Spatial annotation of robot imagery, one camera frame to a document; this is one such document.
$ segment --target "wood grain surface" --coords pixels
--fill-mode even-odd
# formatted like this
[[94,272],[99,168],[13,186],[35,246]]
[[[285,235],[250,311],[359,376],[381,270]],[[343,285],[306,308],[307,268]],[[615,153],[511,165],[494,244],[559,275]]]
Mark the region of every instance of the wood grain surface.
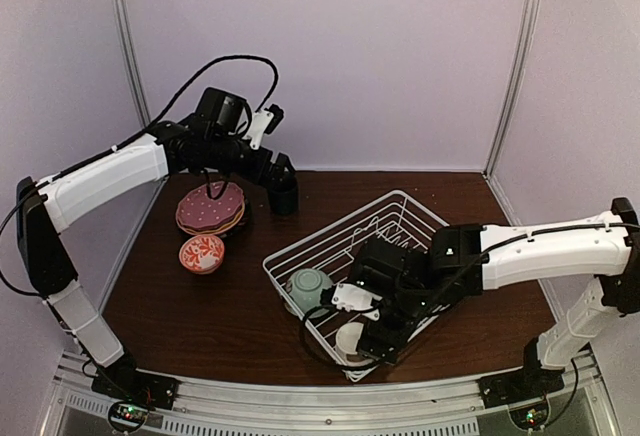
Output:
[[[288,217],[269,212],[262,189],[238,183],[253,220],[226,241],[225,261],[212,275],[193,275],[178,261],[186,238],[176,227],[175,208],[201,178],[174,176],[149,214],[105,310],[141,368],[243,383],[349,384],[300,347],[298,321],[262,269],[265,257],[392,189],[408,192],[449,224],[506,224],[479,174],[302,172],[300,211]],[[524,345],[552,324],[537,282],[488,291],[430,326],[401,364],[378,368],[359,384],[518,366]]]

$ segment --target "dish rack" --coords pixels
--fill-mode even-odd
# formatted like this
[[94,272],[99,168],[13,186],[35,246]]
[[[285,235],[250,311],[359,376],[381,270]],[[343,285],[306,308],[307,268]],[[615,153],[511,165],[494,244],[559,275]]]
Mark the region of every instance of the dish rack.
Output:
[[[325,272],[334,284],[349,275],[349,267],[358,250],[368,238],[380,237],[390,243],[427,251],[436,229],[447,223],[403,191],[391,191],[335,223],[267,257],[263,267],[278,293],[300,320],[303,311],[285,289],[291,275],[298,269],[314,268]],[[413,339],[437,316],[423,320],[411,336]],[[306,323],[308,331],[324,351],[339,364],[348,364],[335,351],[335,335],[348,322],[362,321],[361,314],[334,312],[314,318]],[[358,371],[345,371],[353,382],[358,382],[376,367]]]

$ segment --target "white arm segment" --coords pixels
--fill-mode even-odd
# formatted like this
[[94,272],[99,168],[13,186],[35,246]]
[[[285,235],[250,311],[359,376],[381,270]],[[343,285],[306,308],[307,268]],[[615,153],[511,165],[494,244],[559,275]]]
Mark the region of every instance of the white arm segment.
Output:
[[[480,232],[481,249],[531,231],[577,224],[620,223],[606,211],[592,218],[528,227],[487,226]],[[625,228],[579,229],[523,239],[491,251],[482,265],[484,289],[498,289],[533,279],[575,274],[615,276],[622,274],[631,248],[625,244]]]
[[620,317],[614,307],[602,305],[602,285],[593,279],[578,302],[553,328],[538,338],[542,369],[563,370],[582,347]]
[[121,150],[54,181],[39,193],[46,195],[44,205],[56,231],[62,233],[98,206],[167,174],[164,147],[156,144],[154,136],[145,134]]
[[71,281],[65,289],[49,296],[47,302],[100,366],[107,367],[124,354],[122,343],[78,281]]

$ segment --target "white bracket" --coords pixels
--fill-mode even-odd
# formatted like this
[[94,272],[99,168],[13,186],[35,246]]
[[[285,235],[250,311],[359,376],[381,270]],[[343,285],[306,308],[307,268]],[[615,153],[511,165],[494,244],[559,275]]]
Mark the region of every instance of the white bracket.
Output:
[[249,130],[247,131],[245,139],[251,140],[249,146],[251,146],[251,149],[253,149],[254,151],[260,147],[264,132],[267,130],[267,127],[271,123],[272,119],[273,113],[264,109],[259,113],[255,113],[253,115],[251,126],[249,126]]
[[[340,311],[367,311],[373,308],[373,301],[379,300],[380,296],[376,296],[369,291],[348,283],[339,283],[333,293],[331,303]],[[363,314],[364,317],[377,321],[380,319],[380,311],[369,311]]]

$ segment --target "white cup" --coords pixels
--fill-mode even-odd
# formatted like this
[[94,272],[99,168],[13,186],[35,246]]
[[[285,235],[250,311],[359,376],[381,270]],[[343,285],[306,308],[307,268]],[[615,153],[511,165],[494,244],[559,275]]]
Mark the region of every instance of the white cup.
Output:
[[356,350],[363,329],[362,323],[347,323],[336,333],[336,353],[350,366],[362,366],[372,361],[359,355]]

